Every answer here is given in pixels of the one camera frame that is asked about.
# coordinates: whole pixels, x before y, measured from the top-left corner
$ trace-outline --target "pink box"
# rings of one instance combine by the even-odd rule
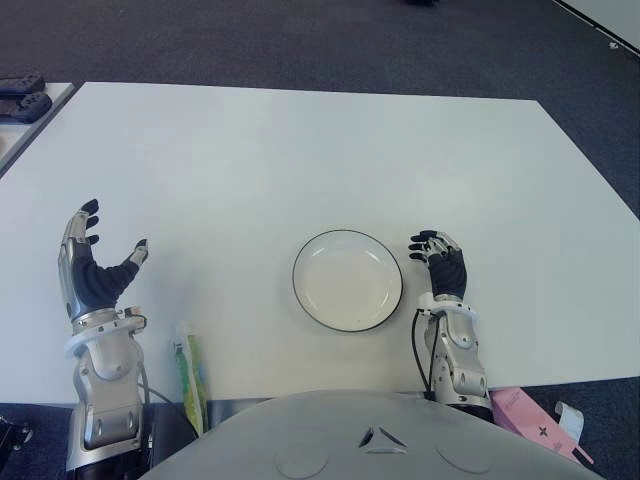
[[[593,463],[576,441],[521,388],[503,388],[490,395],[497,425],[580,463],[573,455],[577,449]]]

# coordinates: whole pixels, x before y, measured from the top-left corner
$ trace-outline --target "gray carpet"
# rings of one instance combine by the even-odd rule
[[[0,76],[534,99],[640,214],[638,60],[551,0],[1,0],[0,19]],[[638,379],[528,391],[585,411],[607,478],[640,477]],[[63,462],[65,415],[38,415],[25,469]]]

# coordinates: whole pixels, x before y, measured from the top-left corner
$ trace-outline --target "black cable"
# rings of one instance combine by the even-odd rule
[[[177,405],[175,403],[173,403],[171,400],[169,400],[167,397],[165,397],[164,395],[162,395],[160,392],[158,392],[157,390],[154,390],[153,388],[149,387],[149,385],[147,385],[146,387],[142,384],[139,383],[138,384],[139,387],[144,388],[146,390],[149,390],[151,393],[153,393],[156,397],[164,400],[167,405],[171,405],[171,407],[173,407],[173,409],[176,411],[176,413],[178,415],[180,415],[180,417],[182,417],[182,419],[187,422],[187,425],[189,425],[189,428],[191,429],[191,433],[193,434],[195,439],[200,438],[200,435],[198,435],[198,431],[195,429],[195,427],[193,426],[193,424],[191,423],[191,420],[189,420],[189,418],[182,412],[182,410],[180,410]]]
[[[144,365],[140,368],[140,375],[142,376],[142,388],[144,389],[144,404],[149,405],[151,404],[149,399],[149,379],[147,378],[147,371],[145,370]]]
[[[440,318],[435,317],[436,319],[436,333],[433,335],[433,345],[431,345],[431,361],[429,362],[429,392],[428,398],[429,400],[434,400],[433,390],[431,390],[431,380],[433,374],[433,359],[436,353],[436,343],[438,342],[438,333],[440,331]]]
[[[424,383],[425,394],[424,398],[428,398],[428,394],[431,391],[431,384],[427,382],[427,377],[424,375],[424,370],[422,369],[422,362],[420,362],[420,357],[418,356],[418,349],[416,348],[416,323],[418,321],[418,316],[423,312],[421,308],[416,310],[416,314],[413,316],[413,323],[411,325],[411,346],[413,347],[413,358],[416,360],[416,364],[418,365],[418,371],[420,372],[420,377],[422,378],[422,383]]]

